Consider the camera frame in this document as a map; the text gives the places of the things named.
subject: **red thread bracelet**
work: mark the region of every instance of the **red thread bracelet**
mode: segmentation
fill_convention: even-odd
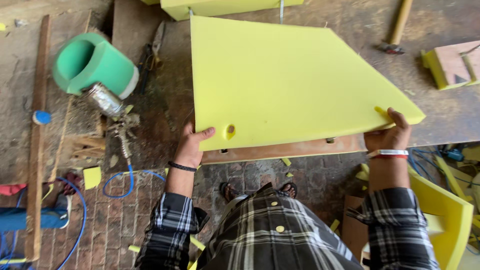
[[[376,155],[372,159],[408,159],[407,155]]]

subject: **shirt sleeve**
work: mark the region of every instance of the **shirt sleeve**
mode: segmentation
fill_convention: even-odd
[[[190,234],[199,233],[207,221],[206,212],[194,208],[192,199],[164,193],[152,210],[135,267],[186,270]]]
[[[368,194],[362,209],[363,214],[349,209],[347,215],[368,225],[370,269],[439,269],[427,221],[411,189]]]

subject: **hammer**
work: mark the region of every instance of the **hammer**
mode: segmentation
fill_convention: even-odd
[[[408,14],[412,8],[413,0],[403,0],[402,7],[400,8],[400,14],[396,21],[395,30],[393,31],[392,40],[390,44],[383,42],[380,45],[380,49],[384,50],[388,54],[404,54],[405,51],[400,48],[400,40],[403,35],[403,30],[405,29],[405,24],[407,23]]]

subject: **hand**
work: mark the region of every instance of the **hand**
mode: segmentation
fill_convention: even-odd
[[[215,128],[210,127],[202,132],[194,133],[193,122],[188,122],[183,127],[177,152],[173,162],[191,168],[197,168],[202,161],[203,152],[198,150],[200,142],[211,138],[215,134]]]
[[[405,150],[412,133],[412,127],[405,120],[403,114],[388,108],[388,116],[393,119],[396,126],[391,129],[367,132],[363,135],[368,152],[379,149]]]

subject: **blue cloth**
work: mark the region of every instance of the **blue cloth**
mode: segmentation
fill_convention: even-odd
[[[0,232],[24,230],[27,211],[25,208],[0,208]],[[68,222],[66,208],[42,208],[40,227],[61,228]]]

